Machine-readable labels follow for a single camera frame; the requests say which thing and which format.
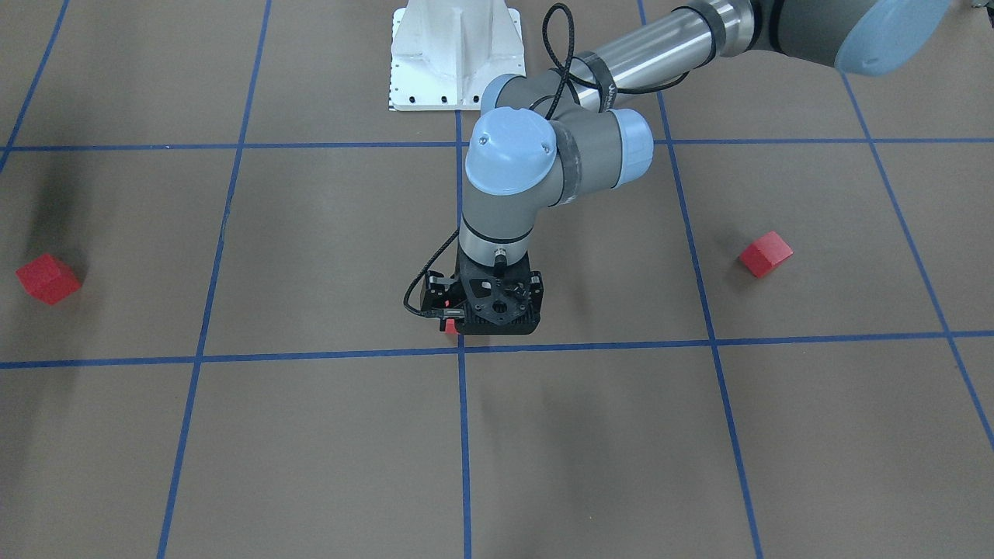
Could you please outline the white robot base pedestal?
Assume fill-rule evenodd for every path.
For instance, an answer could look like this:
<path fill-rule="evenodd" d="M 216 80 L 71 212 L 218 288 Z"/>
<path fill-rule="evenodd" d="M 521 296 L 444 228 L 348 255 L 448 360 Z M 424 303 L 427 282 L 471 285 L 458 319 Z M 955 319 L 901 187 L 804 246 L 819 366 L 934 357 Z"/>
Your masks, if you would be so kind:
<path fill-rule="evenodd" d="M 479 110 L 501 75 L 526 75 L 521 15 L 504 1 L 408 1 L 391 16 L 388 108 Z"/>

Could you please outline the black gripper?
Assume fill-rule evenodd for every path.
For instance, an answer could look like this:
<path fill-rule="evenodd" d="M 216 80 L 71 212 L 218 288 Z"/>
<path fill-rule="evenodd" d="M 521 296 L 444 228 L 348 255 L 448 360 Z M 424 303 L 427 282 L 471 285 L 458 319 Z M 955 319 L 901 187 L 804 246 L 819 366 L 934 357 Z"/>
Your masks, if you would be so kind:
<path fill-rule="evenodd" d="M 531 269 L 529 255 L 505 266 L 501 275 L 457 254 L 457 283 L 452 307 L 464 311 L 455 321 L 463 335 L 526 335 L 540 324 L 544 296 L 542 273 Z"/>

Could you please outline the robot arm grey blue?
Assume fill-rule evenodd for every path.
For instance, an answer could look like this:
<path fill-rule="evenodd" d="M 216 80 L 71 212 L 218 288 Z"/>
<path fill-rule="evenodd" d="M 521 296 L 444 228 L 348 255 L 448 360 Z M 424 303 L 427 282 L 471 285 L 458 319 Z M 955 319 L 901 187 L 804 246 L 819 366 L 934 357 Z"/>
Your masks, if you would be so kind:
<path fill-rule="evenodd" d="M 422 272 L 416 314 L 463 335 L 525 335 L 540 323 L 542 275 L 529 264 L 537 215 L 615 189 L 649 170 L 655 143 L 625 98 L 681 84 L 717 57 L 766 50 L 846 74 L 884 75 L 915 56 L 947 1 L 685 1 L 667 16 L 579 52 L 569 7 L 567 53 L 544 41 L 551 68 L 486 86 L 464 170 L 450 276 Z"/>

